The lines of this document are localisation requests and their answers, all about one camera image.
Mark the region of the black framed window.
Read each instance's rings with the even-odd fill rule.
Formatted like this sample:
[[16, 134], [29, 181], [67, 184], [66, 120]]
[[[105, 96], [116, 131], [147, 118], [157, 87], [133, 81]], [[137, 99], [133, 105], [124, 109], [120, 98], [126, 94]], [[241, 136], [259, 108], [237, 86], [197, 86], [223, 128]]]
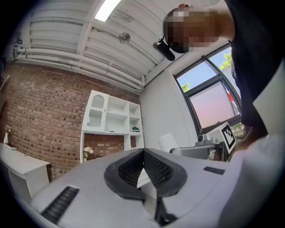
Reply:
[[232, 77], [229, 44], [202, 56], [174, 76], [186, 99], [197, 134], [228, 122], [234, 136], [243, 139], [240, 91]]

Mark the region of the white ceiling pipes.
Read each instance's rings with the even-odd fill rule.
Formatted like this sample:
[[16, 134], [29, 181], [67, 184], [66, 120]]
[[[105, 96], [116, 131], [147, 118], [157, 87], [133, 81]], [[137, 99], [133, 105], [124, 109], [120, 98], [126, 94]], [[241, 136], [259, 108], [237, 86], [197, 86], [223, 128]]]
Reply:
[[16, 48], [16, 59], [62, 67], [123, 89], [140, 92], [145, 83], [109, 64], [82, 55], [53, 49]]

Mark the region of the rectangular ceiling lamp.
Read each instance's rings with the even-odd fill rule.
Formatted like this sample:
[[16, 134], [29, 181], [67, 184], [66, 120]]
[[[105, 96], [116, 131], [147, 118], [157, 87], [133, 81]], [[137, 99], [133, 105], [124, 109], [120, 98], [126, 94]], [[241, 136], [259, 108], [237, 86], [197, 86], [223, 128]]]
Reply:
[[105, 22], [121, 0], [104, 0], [94, 18]]

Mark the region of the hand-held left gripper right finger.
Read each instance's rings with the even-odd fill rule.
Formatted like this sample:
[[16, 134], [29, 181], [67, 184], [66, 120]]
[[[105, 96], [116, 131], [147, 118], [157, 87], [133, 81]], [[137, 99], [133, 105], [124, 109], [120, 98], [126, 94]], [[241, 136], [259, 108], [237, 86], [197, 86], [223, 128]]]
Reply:
[[160, 225], [168, 225], [177, 217], [167, 212], [163, 198], [176, 195], [187, 180], [185, 169], [150, 149], [143, 150], [144, 169], [156, 189], [156, 209], [154, 220]]

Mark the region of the white shelf cabinet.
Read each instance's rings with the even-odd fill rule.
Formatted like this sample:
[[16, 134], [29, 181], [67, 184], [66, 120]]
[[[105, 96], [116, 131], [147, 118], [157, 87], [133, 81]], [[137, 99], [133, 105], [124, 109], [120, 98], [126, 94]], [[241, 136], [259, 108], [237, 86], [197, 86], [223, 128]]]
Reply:
[[[139, 128], [140, 132], [132, 132], [132, 127]], [[81, 128], [81, 163], [83, 162], [85, 134], [123, 136], [125, 150], [131, 149], [131, 137], [135, 137], [135, 148], [143, 148], [144, 137], [140, 105], [92, 90]]]

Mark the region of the white side desk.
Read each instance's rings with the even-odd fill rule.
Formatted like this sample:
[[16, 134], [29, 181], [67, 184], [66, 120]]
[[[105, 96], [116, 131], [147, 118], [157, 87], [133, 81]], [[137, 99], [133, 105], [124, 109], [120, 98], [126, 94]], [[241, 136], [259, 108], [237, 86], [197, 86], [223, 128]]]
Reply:
[[27, 203], [31, 203], [32, 199], [49, 185], [49, 162], [10, 150], [3, 143], [0, 143], [0, 162], [13, 193]]

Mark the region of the white vase with flowers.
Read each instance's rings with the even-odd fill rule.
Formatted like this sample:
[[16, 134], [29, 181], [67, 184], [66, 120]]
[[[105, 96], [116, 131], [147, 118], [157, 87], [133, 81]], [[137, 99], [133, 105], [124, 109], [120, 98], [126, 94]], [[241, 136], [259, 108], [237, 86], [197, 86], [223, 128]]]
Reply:
[[4, 141], [3, 141], [3, 143], [4, 143], [4, 144], [8, 144], [8, 137], [9, 137], [9, 135], [12, 134], [12, 129], [11, 129], [11, 127], [9, 127], [9, 126], [6, 126], [4, 130], [5, 130], [5, 136], [4, 136]]

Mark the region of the person's right forearm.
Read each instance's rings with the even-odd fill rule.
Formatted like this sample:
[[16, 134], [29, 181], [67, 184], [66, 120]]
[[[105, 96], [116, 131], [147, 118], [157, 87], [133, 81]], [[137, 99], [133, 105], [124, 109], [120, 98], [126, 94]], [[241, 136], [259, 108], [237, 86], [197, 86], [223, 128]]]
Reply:
[[232, 158], [235, 152], [246, 150], [252, 143], [266, 136], [267, 134], [268, 132], [265, 128], [259, 129], [252, 127], [247, 133], [246, 137], [234, 146], [233, 150], [230, 153], [230, 158]]

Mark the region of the round ceiling fixture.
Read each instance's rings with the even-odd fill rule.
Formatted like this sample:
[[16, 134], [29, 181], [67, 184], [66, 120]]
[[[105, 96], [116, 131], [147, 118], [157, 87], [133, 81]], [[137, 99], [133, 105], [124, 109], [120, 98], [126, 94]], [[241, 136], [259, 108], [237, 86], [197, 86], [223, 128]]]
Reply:
[[128, 44], [130, 42], [130, 34], [128, 33], [121, 33], [118, 36], [120, 43]]

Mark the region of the person's dark shirt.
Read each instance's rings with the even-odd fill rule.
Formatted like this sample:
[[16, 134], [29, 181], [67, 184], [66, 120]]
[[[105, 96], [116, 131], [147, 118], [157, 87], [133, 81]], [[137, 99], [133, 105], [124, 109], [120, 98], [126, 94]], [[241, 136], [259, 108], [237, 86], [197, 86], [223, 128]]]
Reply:
[[285, 134], [285, 2], [225, 0], [233, 17], [231, 41], [242, 123]]

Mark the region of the white flower bouquet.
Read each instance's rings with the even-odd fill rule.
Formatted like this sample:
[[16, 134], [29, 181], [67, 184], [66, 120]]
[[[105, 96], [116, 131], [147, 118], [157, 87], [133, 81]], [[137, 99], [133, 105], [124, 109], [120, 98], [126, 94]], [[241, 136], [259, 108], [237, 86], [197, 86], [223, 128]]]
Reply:
[[87, 158], [93, 154], [93, 149], [91, 147], [84, 147], [83, 148], [83, 161], [87, 161]]

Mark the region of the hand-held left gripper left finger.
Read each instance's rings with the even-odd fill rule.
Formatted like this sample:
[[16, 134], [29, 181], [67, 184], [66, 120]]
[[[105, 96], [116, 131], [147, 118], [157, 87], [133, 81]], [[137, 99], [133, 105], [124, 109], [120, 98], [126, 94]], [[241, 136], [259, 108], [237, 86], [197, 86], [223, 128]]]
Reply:
[[127, 156], [111, 163], [105, 169], [105, 183], [110, 190], [121, 198], [144, 203], [146, 194], [137, 188], [143, 168], [144, 150], [136, 149]]

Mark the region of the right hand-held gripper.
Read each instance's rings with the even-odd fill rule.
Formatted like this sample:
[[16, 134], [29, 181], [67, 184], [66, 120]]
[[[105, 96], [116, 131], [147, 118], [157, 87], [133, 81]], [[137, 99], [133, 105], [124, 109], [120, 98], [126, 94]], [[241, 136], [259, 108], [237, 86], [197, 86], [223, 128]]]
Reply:
[[227, 162], [236, 145], [236, 138], [228, 122], [216, 127], [206, 134], [198, 136], [193, 147], [172, 148], [170, 153], [196, 159]]

